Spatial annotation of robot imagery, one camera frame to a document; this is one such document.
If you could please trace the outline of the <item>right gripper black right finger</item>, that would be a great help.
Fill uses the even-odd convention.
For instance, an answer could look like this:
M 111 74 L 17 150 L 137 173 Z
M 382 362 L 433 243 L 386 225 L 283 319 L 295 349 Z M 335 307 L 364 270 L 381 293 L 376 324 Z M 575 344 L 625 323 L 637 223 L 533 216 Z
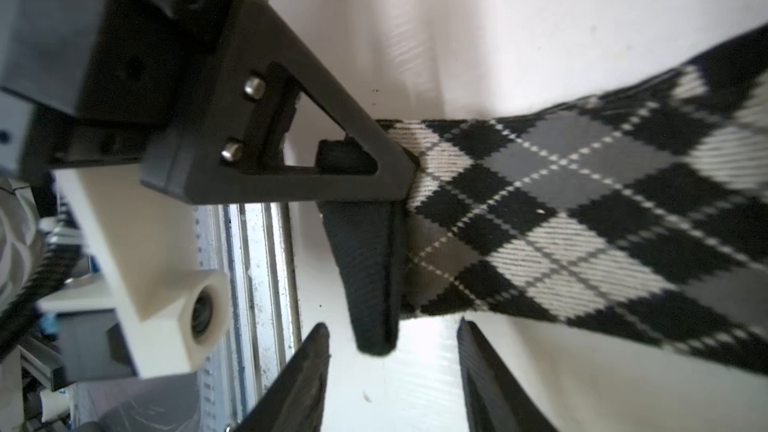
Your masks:
M 554 431 L 473 321 L 463 319 L 457 344 L 471 431 Z

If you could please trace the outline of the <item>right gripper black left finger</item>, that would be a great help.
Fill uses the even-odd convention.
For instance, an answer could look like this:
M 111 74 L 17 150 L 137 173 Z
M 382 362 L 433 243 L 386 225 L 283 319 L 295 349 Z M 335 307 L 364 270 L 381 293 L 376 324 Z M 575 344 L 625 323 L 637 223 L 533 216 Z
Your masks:
M 327 390 L 330 334 L 318 323 L 234 431 L 319 431 Z

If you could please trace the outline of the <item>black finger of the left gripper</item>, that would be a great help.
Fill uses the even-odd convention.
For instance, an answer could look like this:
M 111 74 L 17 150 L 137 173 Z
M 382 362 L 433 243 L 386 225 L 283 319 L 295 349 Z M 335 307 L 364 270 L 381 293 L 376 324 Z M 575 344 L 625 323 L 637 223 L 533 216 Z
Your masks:
M 288 165 L 300 98 L 373 161 L 368 173 Z M 192 57 L 141 183 L 189 204 L 404 199 L 416 167 L 264 0 L 232 0 L 210 53 Z

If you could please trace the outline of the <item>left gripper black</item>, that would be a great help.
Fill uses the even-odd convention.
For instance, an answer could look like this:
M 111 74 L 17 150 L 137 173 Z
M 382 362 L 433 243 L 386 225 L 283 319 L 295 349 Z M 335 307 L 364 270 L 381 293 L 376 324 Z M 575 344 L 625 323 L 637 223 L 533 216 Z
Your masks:
M 149 161 L 232 0 L 1 0 L 1 164 Z

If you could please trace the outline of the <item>black grey argyle sock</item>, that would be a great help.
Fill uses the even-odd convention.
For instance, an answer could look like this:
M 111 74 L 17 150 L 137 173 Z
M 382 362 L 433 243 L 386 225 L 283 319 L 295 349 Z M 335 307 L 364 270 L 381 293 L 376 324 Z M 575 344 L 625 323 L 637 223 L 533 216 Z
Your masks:
M 767 30 L 487 120 L 385 120 L 407 199 L 318 206 L 360 350 L 487 311 L 767 371 Z

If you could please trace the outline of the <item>aluminium front rail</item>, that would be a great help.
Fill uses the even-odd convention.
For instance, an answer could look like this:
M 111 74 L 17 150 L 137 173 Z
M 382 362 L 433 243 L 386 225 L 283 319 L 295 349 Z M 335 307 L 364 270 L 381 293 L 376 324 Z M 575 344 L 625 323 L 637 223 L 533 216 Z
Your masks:
M 281 203 L 197 206 L 199 263 L 228 276 L 231 326 L 198 371 L 200 425 L 231 431 L 298 349 L 288 208 Z

